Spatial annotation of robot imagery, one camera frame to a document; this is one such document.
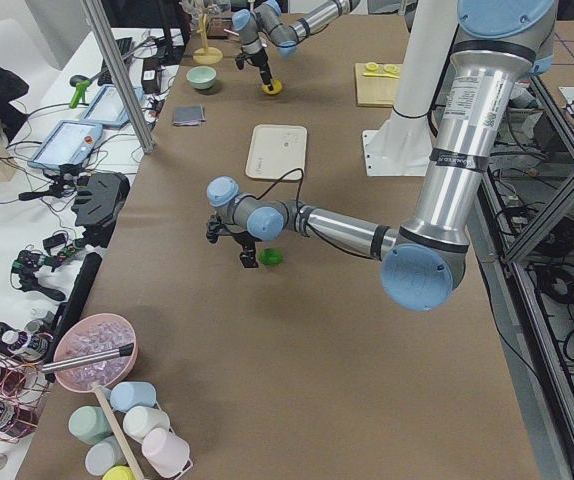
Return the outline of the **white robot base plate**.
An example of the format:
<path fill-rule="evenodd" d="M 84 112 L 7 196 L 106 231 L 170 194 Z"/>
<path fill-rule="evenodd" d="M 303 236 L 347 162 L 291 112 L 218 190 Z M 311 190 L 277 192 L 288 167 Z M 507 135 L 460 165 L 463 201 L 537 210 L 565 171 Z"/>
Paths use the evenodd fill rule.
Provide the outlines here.
<path fill-rule="evenodd" d="M 427 127 L 411 133 L 364 130 L 361 139 L 368 176 L 425 176 L 432 150 Z"/>

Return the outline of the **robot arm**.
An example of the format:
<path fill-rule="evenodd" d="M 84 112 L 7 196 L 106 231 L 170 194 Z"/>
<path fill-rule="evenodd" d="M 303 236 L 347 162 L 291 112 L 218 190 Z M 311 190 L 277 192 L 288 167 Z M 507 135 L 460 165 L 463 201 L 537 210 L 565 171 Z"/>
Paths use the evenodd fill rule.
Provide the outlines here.
<path fill-rule="evenodd" d="M 415 311 L 443 304 L 461 283 L 465 232 L 514 85 L 546 71 L 553 57 L 553 1 L 421 1 L 390 118 L 363 143 L 378 176 L 420 175 L 415 210 L 400 227 L 304 203 L 264 201 L 230 177 L 206 190 L 207 239 L 223 236 L 257 264 L 255 246 L 291 230 L 381 262 L 388 296 Z"/>
<path fill-rule="evenodd" d="M 232 26 L 238 34 L 241 48 L 235 58 L 237 68 L 242 70 L 245 64 L 256 67 L 261 76 L 262 91 L 267 95 L 278 94 L 282 90 L 282 83 L 272 76 L 259 33 L 263 32 L 278 53 L 287 57 L 294 54 L 305 39 L 323 30 L 338 17 L 349 14 L 358 5 L 359 1 L 355 0 L 324 1 L 290 25 L 281 19 L 281 8 L 277 1 L 265 1 L 252 10 L 235 12 Z"/>

